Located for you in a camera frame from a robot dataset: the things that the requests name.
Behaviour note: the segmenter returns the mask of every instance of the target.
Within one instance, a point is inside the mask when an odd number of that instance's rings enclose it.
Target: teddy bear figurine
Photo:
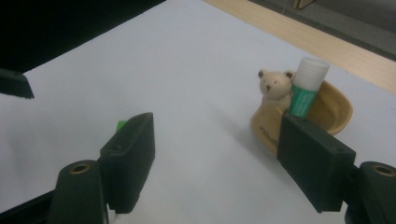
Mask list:
[[[291,102],[291,82],[294,79],[293,71],[270,72],[260,70],[260,90],[262,91],[262,105],[278,106],[286,110]]]
[[[253,115],[250,126],[258,139],[276,154],[282,114],[290,106],[291,85],[295,72],[262,69],[259,72],[262,104]]]

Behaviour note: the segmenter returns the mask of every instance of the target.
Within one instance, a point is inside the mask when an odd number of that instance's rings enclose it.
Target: glue stick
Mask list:
[[[303,58],[293,80],[289,113],[305,118],[314,103],[317,92],[330,65],[320,60]]]

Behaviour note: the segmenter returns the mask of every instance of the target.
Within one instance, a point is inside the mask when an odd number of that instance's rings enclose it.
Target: wooden bowl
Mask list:
[[[283,111],[275,106],[262,106],[250,120],[250,127],[256,138],[276,154],[280,122]],[[324,81],[317,93],[306,119],[318,125],[329,134],[341,132],[352,117],[353,108],[343,93]]]

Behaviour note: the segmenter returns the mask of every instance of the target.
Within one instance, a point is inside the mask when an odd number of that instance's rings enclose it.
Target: green object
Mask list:
[[[117,124],[116,132],[118,132],[122,128],[122,126],[124,126],[126,124],[126,121],[127,120],[119,120],[119,123]]]
[[[294,85],[292,86],[292,90],[293,98],[291,100],[289,113],[305,118],[311,108],[311,105],[314,103],[317,92],[304,90]]]

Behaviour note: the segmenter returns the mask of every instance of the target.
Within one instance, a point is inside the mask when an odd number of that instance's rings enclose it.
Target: green label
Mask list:
[[[307,91],[296,86],[292,86],[291,89],[293,90],[293,98],[291,99],[289,113],[305,118],[314,103],[317,92]]]

